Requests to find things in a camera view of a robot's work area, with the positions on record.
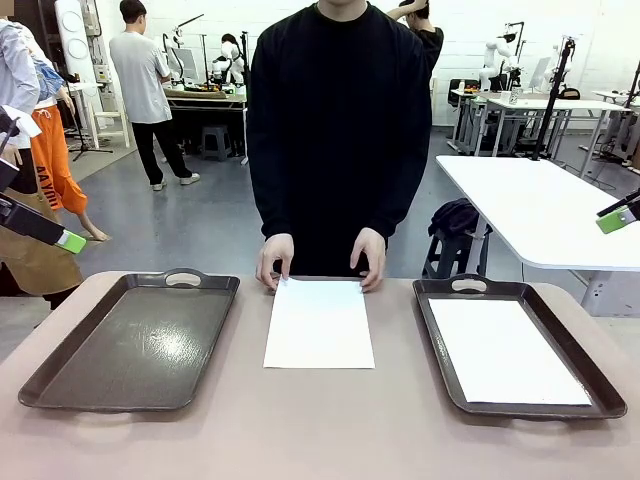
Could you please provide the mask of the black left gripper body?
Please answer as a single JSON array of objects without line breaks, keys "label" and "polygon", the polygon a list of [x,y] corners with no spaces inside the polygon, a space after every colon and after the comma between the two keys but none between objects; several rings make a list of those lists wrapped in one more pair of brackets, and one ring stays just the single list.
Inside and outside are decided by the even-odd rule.
[{"label": "black left gripper body", "polygon": [[0,192],[3,193],[19,174],[20,169],[5,159],[0,159]]}]

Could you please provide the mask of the person's left hand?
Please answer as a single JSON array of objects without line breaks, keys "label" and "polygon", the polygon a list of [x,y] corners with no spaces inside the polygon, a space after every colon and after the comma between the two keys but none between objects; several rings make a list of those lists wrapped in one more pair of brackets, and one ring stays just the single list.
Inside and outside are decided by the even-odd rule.
[{"label": "person's left hand", "polygon": [[371,228],[363,228],[353,246],[350,257],[350,268],[355,270],[360,257],[364,255],[367,260],[367,269],[361,272],[361,290],[368,293],[375,290],[383,280],[386,264],[385,239]]}]

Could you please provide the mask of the person's right hand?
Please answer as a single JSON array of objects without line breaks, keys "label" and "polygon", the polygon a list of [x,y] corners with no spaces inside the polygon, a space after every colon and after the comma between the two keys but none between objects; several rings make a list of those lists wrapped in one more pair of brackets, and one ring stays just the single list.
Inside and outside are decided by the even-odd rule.
[{"label": "person's right hand", "polygon": [[290,234],[269,237],[259,252],[256,279],[270,291],[275,291],[279,278],[288,278],[293,257],[294,242]]}]

